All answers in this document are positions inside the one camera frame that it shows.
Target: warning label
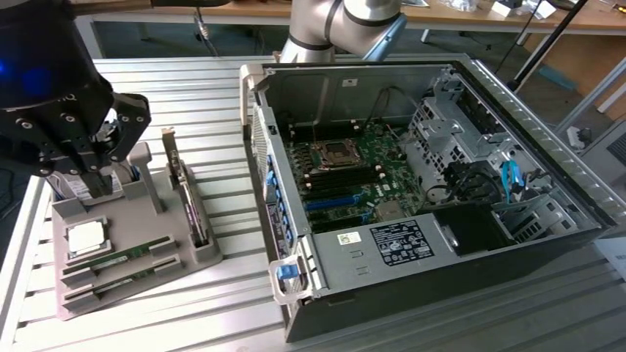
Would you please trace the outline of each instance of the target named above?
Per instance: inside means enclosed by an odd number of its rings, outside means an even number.
[[[416,220],[376,227],[370,231],[389,266],[434,257]]]

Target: blue pcie slot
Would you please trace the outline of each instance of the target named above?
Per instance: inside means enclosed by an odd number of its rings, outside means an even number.
[[[360,202],[361,202],[361,194],[357,194],[354,196],[348,196],[348,197],[336,198],[336,199],[317,200],[314,202],[309,202],[305,205],[305,209],[306,211],[313,211],[313,210],[322,210],[322,209],[337,208],[337,207],[346,207],[349,205],[357,205]]]

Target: green motherboard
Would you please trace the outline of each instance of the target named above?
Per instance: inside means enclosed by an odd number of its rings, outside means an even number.
[[[320,138],[286,145],[313,231],[412,216],[424,205],[425,195],[390,126],[370,125],[348,139]],[[310,181],[318,176],[326,179],[320,187]],[[354,202],[342,203],[350,197]],[[322,209],[317,209],[314,203],[321,202]]]

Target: black pole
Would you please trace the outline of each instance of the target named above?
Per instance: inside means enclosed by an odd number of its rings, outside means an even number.
[[[533,71],[533,68],[536,67],[537,63],[542,60],[544,55],[550,50],[550,47],[556,43],[558,37],[561,36],[561,33],[566,30],[569,22],[572,22],[572,20],[577,16],[578,12],[581,11],[586,3],[588,3],[588,0],[578,0],[577,4],[574,4],[572,11],[569,11],[568,16],[564,18],[564,21],[561,21],[561,23],[558,24],[556,31],[552,32],[550,37],[548,38],[546,42],[541,46],[540,50],[536,52],[534,56],[530,58],[529,64],[525,66],[522,71],[520,71],[513,81],[508,82],[508,87],[510,90],[516,91],[520,88],[520,85],[525,81],[526,76]]]

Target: metal table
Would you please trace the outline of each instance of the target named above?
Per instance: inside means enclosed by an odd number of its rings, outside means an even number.
[[[265,60],[98,61],[118,91],[151,100],[154,169],[166,165],[159,130],[177,128],[226,260],[59,321],[50,189],[34,178],[0,274],[0,351],[624,351],[626,284],[593,246],[524,279],[285,344],[238,117],[239,67]]]

